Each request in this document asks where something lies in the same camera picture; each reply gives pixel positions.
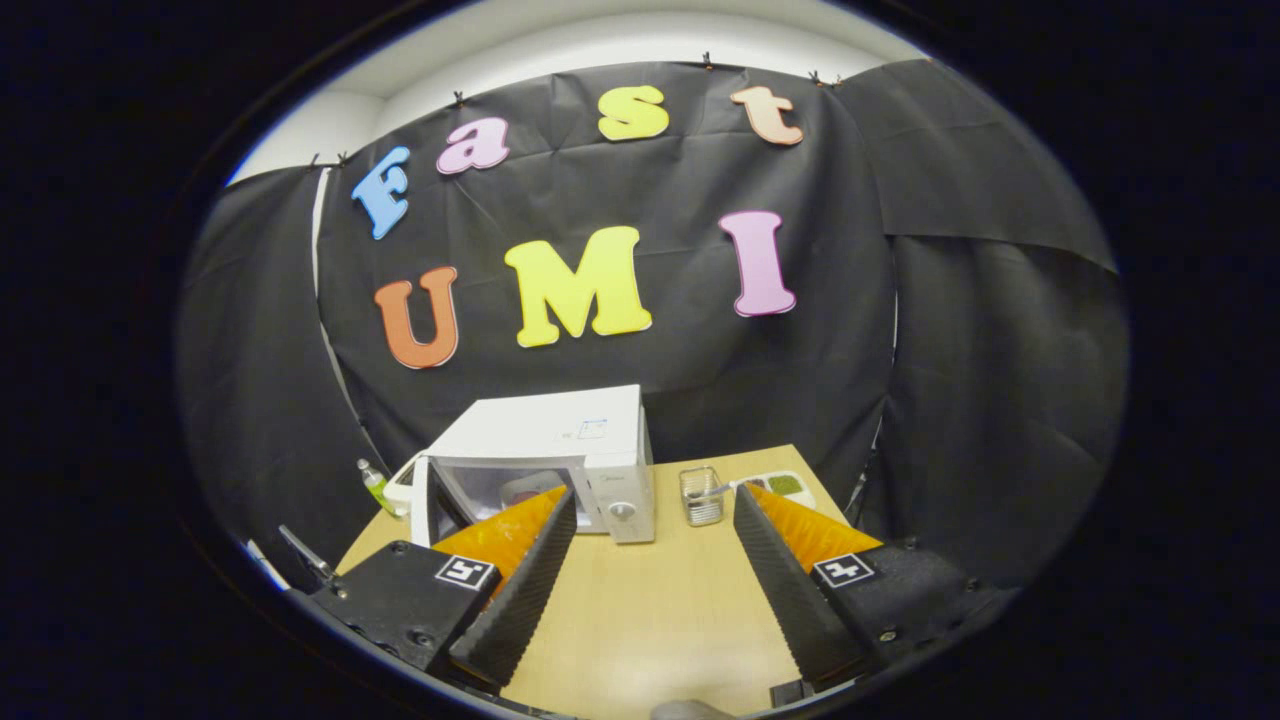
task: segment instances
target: green food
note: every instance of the green food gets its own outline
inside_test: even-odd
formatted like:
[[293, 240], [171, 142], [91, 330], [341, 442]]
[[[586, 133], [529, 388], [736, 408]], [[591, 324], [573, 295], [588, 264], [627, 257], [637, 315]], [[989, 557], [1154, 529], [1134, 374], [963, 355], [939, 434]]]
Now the green food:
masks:
[[792, 478], [791, 475], [773, 475], [769, 478], [769, 489], [778, 495], [795, 495], [804, 491], [800, 487], [800, 480]]

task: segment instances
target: wire basket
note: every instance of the wire basket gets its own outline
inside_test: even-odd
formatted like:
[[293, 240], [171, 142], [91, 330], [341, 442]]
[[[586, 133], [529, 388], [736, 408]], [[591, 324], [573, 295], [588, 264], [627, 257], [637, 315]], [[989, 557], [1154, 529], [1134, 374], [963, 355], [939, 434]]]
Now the wire basket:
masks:
[[705, 497], [718, 487], [719, 477], [709, 465], [680, 471], [680, 501], [690, 525], [710, 525], [724, 516], [724, 493]]

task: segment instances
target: peach letter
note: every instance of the peach letter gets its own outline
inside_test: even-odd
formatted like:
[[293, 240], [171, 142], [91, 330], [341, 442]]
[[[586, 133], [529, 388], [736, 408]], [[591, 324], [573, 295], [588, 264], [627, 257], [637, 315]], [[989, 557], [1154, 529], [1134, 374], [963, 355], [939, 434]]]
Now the peach letter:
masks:
[[774, 97], [768, 87], [739, 90], [728, 99], [739, 105], [746, 105], [746, 119], [751, 122], [751, 129], [764, 140], [777, 145], [795, 145], [804, 140], [800, 128], [782, 124], [782, 110], [790, 110], [791, 101], [786, 97]]

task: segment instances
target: white microwave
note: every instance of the white microwave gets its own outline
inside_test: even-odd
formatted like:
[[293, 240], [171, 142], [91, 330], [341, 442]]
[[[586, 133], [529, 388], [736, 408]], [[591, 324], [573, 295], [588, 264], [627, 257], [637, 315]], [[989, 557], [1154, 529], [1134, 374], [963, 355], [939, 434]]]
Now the white microwave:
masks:
[[618, 543], [654, 538], [640, 386], [477, 400], [416, 460], [416, 544], [430, 544], [426, 473], [468, 523], [564, 484], [575, 491], [577, 532], [608, 533]]

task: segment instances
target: green bottle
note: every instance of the green bottle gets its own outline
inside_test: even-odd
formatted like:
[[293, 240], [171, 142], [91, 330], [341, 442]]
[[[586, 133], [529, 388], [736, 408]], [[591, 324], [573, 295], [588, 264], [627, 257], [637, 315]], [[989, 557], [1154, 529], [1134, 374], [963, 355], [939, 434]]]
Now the green bottle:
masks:
[[383, 510], [389, 512], [393, 518], [399, 518], [396, 515], [396, 510], [392, 507], [387, 498], [383, 497], [383, 488], [387, 487], [387, 478], [381, 473], [369, 466], [369, 460], [361, 457], [356, 462], [356, 468], [360, 468], [360, 478], [365, 482], [365, 487], [369, 488], [369, 493], [374, 496], [378, 505], [383, 506]]

